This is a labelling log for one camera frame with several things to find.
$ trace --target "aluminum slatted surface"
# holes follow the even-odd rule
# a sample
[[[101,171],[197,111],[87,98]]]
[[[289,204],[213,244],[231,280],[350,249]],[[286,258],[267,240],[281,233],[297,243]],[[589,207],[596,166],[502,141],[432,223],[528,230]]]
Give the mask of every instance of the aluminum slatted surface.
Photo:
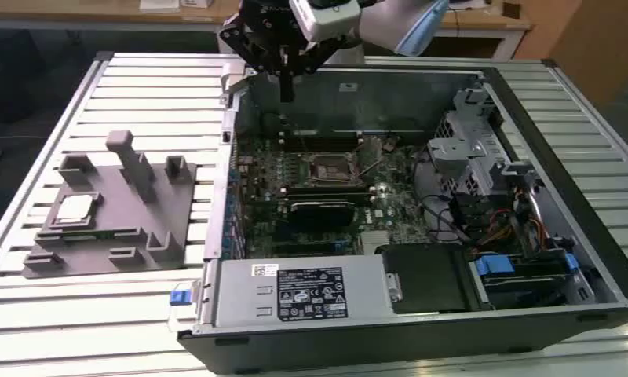
[[[50,160],[9,229],[0,253],[0,375],[211,375],[167,330],[167,292],[201,275],[203,236],[222,110],[218,75],[229,57],[115,54],[91,77]],[[486,60],[374,58],[370,64],[480,66]],[[536,62],[497,63],[537,127],[628,254],[628,155]],[[102,151],[111,130],[130,130],[147,160],[183,154],[197,164],[186,268],[177,271],[21,278],[22,259],[55,198],[53,168],[67,152],[94,164],[118,161]],[[509,135],[520,151],[520,143]],[[193,320],[191,308],[177,316]],[[520,355],[330,368],[277,375],[628,375],[628,325],[590,331],[544,351]]]

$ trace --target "black cable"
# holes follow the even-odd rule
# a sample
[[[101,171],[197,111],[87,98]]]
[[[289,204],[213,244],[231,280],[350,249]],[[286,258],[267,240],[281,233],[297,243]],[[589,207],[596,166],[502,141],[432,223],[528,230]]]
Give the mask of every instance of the black cable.
[[[422,203],[422,201],[428,198],[437,198],[438,200],[441,200],[442,202],[449,202],[450,201],[450,197],[448,197],[446,195],[442,195],[442,194],[428,194],[428,195],[424,195],[421,198],[417,198],[418,199],[418,203]]]
[[[456,19],[456,38],[460,36],[460,24],[458,24],[458,11],[449,7],[449,11],[453,12],[453,18]]]
[[[444,210],[441,210],[440,212],[437,212],[437,230],[436,230],[437,232],[441,232],[441,215],[442,215],[446,211],[450,213],[449,208],[445,208]]]

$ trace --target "warning label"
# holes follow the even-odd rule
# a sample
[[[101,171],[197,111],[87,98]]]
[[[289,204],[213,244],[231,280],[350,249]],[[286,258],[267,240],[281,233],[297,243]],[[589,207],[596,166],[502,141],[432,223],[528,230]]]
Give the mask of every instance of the warning label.
[[[277,271],[277,317],[282,321],[346,318],[341,267]]]

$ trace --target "cable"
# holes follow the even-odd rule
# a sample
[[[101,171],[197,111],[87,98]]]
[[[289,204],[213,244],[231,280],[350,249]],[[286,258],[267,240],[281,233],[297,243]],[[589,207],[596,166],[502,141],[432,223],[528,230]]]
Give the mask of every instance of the cable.
[[[382,161],[382,157],[380,157],[380,158],[377,159],[377,161],[374,161],[374,162],[369,165],[369,167],[366,167],[365,169],[362,169],[362,171],[357,174],[355,178],[360,178],[362,175],[365,175],[365,173],[366,173],[369,170],[372,170],[372,168],[373,168],[376,165],[378,165],[378,163],[380,163],[381,161]]]
[[[424,195],[421,198],[418,198],[418,203],[422,202],[425,199],[428,198],[437,198],[438,200],[441,200],[442,202],[449,202],[450,201],[450,197],[448,197],[446,195],[442,195],[442,194],[426,194]]]
[[[437,230],[436,230],[436,232],[441,232],[441,215],[442,215],[445,212],[449,212],[449,213],[450,213],[449,208],[445,208],[444,210],[441,210],[440,212],[437,212]]]
[[[506,238],[509,234],[512,234],[512,227],[510,225],[506,225],[496,233],[488,236],[484,241],[480,242],[480,246],[484,246],[490,241],[496,241],[496,240],[501,240],[502,238]]]
[[[299,129],[299,124],[294,125],[297,127],[297,136],[299,137],[299,144],[302,145],[303,153],[309,153],[306,150],[306,143],[303,142],[302,130]]]
[[[545,249],[545,241],[546,241],[546,233],[544,232],[544,225],[542,223],[534,219],[530,218],[528,221],[534,224],[534,231],[537,232],[537,241],[538,241],[538,246],[540,249]]]
[[[506,214],[508,212],[512,212],[512,211],[508,210],[506,208],[502,208],[502,209],[493,212],[493,214],[490,215],[490,219],[489,219],[489,232],[490,232],[490,229],[493,228],[494,218],[497,217],[497,215],[498,214]]]
[[[458,23],[458,11],[449,7],[449,11],[453,12],[453,18],[456,19],[456,38],[460,36],[460,23]]]

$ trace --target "black plastic component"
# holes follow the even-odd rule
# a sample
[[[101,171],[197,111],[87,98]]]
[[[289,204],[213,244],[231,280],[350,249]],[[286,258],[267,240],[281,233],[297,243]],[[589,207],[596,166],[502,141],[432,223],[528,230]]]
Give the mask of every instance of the black plastic component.
[[[315,257],[341,254],[338,243],[311,243],[274,246],[273,254],[279,257]]]
[[[309,0],[309,4],[311,5],[311,8],[314,9],[326,9],[326,8],[333,8],[334,6],[343,5],[349,1],[351,0]]]
[[[214,345],[217,346],[241,346],[243,344],[249,344],[249,338],[218,338],[214,341]]]
[[[349,226],[354,206],[345,202],[295,203],[289,211],[289,224],[301,232],[317,232]]]
[[[541,59],[540,62],[542,63],[544,67],[546,68],[557,68],[557,63],[553,59]]]
[[[334,6],[334,2],[351,0],[311,1]],[[257,72],[278,78],[281,102],[294,99],[293,77],[314,73],[346,42],[346,37],[339,35],[307,48],[309,41],[287,2],[265,0],[241,2],[239,12],[221,26],[218,38]]]
[[[493,205],[482,196],[454,193],[449,201],[450,216],[458,229],[470,233],[486,233]]]
[[[534,349],[528,346],[514,346],[509,347],[505,351],[505,353],[524,353],[524,352],[533,352]]]
[[[287,188],[283,198],[290,203],[298,201],[346,201],[355,205],[368,205],[370,194],[368,187],[362,186],[338,186],[338,187],[290,187]]]
[[[262,369],[259,368],[237,369],[231,373],[234,375],[258,375],[259,373],[262,373]]]
[[[582,314],[577,316],[577,321],[578,322],[596,322],[596,321],[604,321],[608,320],[608,316],[604,313],[598,314]]]
[[[286,134],[283,142],[283,152],[311,153],[311,152],[350,152],[357,147],[355,137],[301,137]]]
[[[361,8],[366,8],[377,4],[377,0],[357,0],[357,4],[360,5]]]
[[[393,302],[396,314],[454,313],[480,309],[465,248],[456,244],[385,245],[386,273],[397,275],[401,301]]]
[[[109,61],[114,59],[114,52],[113,51],[98,51],[94,54],[94,60],[97,61]]]

